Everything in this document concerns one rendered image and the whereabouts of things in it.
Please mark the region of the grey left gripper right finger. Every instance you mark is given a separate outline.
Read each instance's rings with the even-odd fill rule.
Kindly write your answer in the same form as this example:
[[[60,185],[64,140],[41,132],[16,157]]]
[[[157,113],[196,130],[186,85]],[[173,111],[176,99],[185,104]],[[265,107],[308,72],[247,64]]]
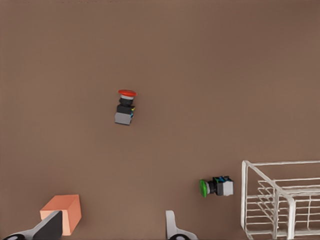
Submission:
[[[194,233],[177,227],[173,210],[166,210],[165,217],[167,240],[198,240]]]

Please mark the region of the green button switch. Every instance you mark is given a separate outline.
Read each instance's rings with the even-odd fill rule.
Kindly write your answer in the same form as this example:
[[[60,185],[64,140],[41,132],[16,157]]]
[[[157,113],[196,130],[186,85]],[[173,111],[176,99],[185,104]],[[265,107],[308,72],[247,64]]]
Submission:
[[[199,181],[199,190],[204,198],[211,194],[230,196],[234,194],[234,181],[229,176],[213,177],[209,181],[201,179]]]

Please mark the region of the red button switch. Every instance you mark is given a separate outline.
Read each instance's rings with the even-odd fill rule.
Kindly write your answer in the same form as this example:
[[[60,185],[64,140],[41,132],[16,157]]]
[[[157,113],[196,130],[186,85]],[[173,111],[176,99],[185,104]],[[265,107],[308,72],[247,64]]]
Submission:
[[[129,126],[134,116],[135,106],[133,106],[133,101],[137,96],[137,92],[129,89],[120,89],[118,93],[120,94],[120,99],[119,105],[116,107],[114,122]]]

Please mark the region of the orange block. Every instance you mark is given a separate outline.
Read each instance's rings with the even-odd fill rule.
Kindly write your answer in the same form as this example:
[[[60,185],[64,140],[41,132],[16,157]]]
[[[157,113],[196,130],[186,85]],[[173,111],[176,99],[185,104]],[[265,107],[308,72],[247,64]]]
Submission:
[[[41,220],[53,211],[62,211],[62,236],[70,236],[82,218],[78,194],[55,195],[40,209]]]

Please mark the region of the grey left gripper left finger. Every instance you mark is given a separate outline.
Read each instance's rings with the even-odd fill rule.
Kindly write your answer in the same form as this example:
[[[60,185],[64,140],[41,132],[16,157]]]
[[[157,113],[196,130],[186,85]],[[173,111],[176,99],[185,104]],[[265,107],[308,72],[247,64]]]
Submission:
[[[55,210],[34,228],[8,235],[3,240],[61,240],[63,212]]]

